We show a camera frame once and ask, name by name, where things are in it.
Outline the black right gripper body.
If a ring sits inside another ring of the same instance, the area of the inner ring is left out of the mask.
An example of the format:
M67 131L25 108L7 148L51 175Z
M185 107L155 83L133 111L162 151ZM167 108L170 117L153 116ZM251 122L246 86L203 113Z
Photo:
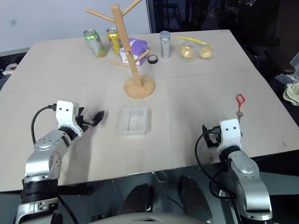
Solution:
M214 126L208 129L207 134L207 147L214 148L218 147L221 143L221 128L220 126Z

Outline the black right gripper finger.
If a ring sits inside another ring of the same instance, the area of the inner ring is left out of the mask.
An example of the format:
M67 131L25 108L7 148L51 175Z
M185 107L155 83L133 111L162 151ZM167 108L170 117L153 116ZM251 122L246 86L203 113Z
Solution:
M209 131L205 125L202 125L202 132L203 132L203 137L204 137L207 147L210 147Z

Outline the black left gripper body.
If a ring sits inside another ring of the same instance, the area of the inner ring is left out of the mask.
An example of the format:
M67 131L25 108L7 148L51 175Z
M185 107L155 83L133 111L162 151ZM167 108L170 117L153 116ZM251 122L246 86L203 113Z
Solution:
M78 115L76 118L77 125L82 129L83 133L85 133L89 126L93 125L93 120L84 119L84 116Z

